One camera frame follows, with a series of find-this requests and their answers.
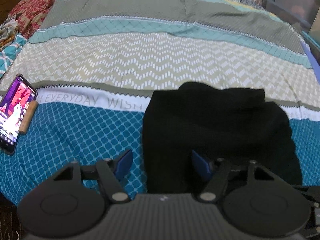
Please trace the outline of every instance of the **smartphone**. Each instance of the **smartphone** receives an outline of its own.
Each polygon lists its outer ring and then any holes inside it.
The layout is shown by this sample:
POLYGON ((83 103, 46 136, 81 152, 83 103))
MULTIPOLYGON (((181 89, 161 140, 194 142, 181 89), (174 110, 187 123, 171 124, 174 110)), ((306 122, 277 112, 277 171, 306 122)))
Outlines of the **smartphone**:
POLYGON ((37 91, 18 74, 0 103, 0 147, 13 154, 21 121, 37 91))

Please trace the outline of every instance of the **quilt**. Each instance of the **quilt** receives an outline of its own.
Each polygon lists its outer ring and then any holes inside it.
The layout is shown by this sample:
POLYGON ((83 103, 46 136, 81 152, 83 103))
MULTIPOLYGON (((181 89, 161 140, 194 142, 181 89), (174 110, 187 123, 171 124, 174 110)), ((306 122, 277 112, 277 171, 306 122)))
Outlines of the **quilt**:
POLYGON ((55 0, 0 84, 4 95, 22 73, 39 102, 15 154, 0 154, 1 192, 18 204, 66 163, 126 148, 123 186, 145 192, 143 113, 154 90, 190 80, 264 88, 290 119, 303 183, 318 185, 320 85, 305 49, 287 23, 230 0, 55 0))
POLYGON ((8 70, 27 40, 19 33, 12 43, 0 51, 0 78, 8 70))

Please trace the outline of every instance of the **black cloth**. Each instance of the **black cloth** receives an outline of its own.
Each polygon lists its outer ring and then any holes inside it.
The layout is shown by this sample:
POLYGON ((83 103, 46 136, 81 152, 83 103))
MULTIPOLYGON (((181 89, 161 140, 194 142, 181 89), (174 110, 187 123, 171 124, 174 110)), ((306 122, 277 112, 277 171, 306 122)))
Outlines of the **black cloth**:
POLYGON ((286 113, 263 89, 218 90, 187 82, 155 91, 143 117, 142 147, 149 193, 199 192, 191 150, 242 165, 256 160, 290 184, 301 184, 286 113))

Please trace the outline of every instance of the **bed sheet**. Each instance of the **bed sheet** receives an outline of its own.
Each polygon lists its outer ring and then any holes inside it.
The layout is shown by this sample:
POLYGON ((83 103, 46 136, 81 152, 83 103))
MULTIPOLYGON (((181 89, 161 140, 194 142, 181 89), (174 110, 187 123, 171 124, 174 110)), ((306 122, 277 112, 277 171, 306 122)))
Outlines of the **bed sheet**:
POLYGON ((0 78, 11 66, 22 47, 42 24, 55 0, 22 0, 9 13, 8 18, 16 18, 20 33, 9 48, 0 52, 0 78))
POLYGON ((40 103, 16 153, 0 154, 1 192, 17 204, 67 162, 126 148, 123 185, 145 192, 144 110, 154 90, 190 80, 264 88, 290 119, 303 183, 320 184, 320 85, 301 43, 273 14, 229 0, 55 0, 0 84, 3 95, 22 73, 40 103))

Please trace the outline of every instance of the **black ridged plate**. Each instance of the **black ridged plate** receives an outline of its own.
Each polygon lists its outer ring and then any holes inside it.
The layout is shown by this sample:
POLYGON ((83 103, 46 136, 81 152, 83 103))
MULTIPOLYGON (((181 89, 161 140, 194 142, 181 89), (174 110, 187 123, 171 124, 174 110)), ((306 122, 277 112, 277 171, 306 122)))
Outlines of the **black ridged plate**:
POLYGON ((99 194, 72 181, 41 184, 18 206, 25 229, 47 238, 64 238, 89 230, 104 211, 105 203, 99 194))
MULTIPOLYGON (((223 218, 216 205, 199 203, 191 194, 137 194, 129 203, 112 205, 94 228, 66 240, 106 239, 266 240, 241 232, 223 218)), ((29 234, 25 240, 47 238, 29 234)), ((281 240, 305 238, 295 234, 281 240)))
POLYGON ((223 201, 227 220, 241 231, 262 237, 283 237, 300 231, 310 218, 308 201, 286 185, 244 186, 223 201))

